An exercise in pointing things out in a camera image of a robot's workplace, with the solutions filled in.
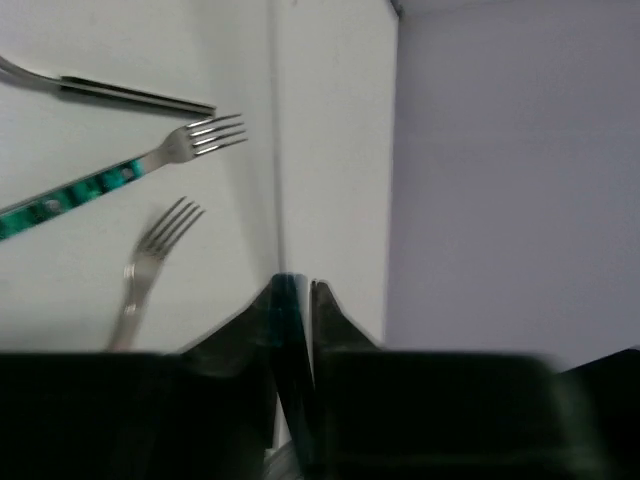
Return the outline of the pink handled fork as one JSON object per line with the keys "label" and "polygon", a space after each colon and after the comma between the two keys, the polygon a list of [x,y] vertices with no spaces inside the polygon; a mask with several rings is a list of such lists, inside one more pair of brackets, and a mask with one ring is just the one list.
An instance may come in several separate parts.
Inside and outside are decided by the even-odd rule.
{"label": "pink handled fork", "polygon": [[142,234],[124,268],[124,301],[107,343],[107,351],[131,349],[142,324],[151,290],[167,257],[204,213],[205,210],[198,203],[183,196]]}

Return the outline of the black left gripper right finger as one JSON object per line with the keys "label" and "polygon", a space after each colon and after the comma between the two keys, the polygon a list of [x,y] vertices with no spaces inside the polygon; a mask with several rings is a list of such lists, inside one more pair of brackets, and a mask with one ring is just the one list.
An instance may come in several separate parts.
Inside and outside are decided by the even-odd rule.
{"label": "black left gripper right finger", "polygon": [[385,352],[342,311],[330,285],[310,300],[316,446],[329,479],[388,479]]}

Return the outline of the green handled knife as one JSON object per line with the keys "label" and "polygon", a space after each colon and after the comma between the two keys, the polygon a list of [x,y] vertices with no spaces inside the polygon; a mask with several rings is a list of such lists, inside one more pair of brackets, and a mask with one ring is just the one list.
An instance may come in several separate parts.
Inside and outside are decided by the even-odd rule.
{"label": "green handled knife", "polygon": [[279,273],[270,281],[267,331],[270,365],[290,440],[265,460],[265,479],[314,479],[318,408],[301,295],[302,275]]}

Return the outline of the green handled fork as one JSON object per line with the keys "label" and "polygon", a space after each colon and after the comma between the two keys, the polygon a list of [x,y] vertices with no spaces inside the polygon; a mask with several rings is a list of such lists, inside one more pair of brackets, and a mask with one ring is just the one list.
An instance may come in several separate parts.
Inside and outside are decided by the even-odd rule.
{"label": "green handled fork", "polygon": [[140,157],[116,163],[1,210],[1,239],[7,240],[164,166],[184,164],[245,142],[238,114],[208,117],[182,126]]}

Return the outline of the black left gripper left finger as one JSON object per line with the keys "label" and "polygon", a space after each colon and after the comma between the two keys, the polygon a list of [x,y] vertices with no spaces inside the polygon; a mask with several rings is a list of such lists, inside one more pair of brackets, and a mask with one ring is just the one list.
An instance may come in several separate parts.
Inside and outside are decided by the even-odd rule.
{"label": "black left gripper left finger", "polygon": [[174,447],[176,479],[260,479],[277,393],[268,320],[273,283],[184,351]]}

